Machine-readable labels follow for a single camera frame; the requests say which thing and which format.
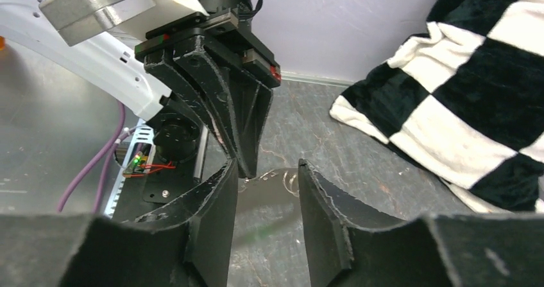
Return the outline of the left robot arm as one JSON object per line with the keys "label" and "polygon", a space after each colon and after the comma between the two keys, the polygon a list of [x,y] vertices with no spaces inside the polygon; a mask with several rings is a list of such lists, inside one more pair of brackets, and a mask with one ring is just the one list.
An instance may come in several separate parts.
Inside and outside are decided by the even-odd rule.
{"label": "left robot arm", "polygon": [[257,171],[281,68],[252,33],[264,0],[1,0],[1,35],[113,96],[167,161],[205,125],[241,178]]}

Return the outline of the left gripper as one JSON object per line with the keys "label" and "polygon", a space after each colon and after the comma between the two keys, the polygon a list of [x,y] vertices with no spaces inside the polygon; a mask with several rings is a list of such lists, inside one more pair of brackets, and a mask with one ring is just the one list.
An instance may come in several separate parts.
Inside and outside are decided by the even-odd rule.
{"label": "left gripper", "polygon": [[[241,69],[219,67],[205,49]],[[235,10],[210,17],[191,13],[145,34],[135,46],[144,70],[171,89],[161,96],[161,109],[147,124],[156,132],[180,115],[198,118],[238,163],[239,178],[257,174],[259,145],[273,91],[282,73],[273,52]]]}

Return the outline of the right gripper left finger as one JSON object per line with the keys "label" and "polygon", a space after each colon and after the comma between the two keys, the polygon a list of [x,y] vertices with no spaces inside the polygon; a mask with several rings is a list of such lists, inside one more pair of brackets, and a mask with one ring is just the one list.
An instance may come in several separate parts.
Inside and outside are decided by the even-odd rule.
{"label": "right gripper left finger", "polygon": [[94,214],[1,216],[2,286],[226,286],[238,171],[132,221]]}

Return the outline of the metal key organizer plate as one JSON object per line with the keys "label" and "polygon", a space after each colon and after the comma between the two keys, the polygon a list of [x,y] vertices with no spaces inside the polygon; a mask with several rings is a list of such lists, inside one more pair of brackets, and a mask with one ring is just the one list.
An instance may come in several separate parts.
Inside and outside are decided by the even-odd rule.
{"label": "metal key organizer plate", "polygon": [[297,169],[279,168],[239,180],[236,217],[253,214],[273,219],[300,215]]}

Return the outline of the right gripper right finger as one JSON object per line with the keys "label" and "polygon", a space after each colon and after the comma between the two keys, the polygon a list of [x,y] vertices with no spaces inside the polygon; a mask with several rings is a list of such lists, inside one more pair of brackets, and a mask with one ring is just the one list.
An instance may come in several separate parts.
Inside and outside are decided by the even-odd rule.
{"label": "right gripper right finger", "polygon": [[423,214],[402,220],[298,163],[312,286],[542,286],[543,215]]}

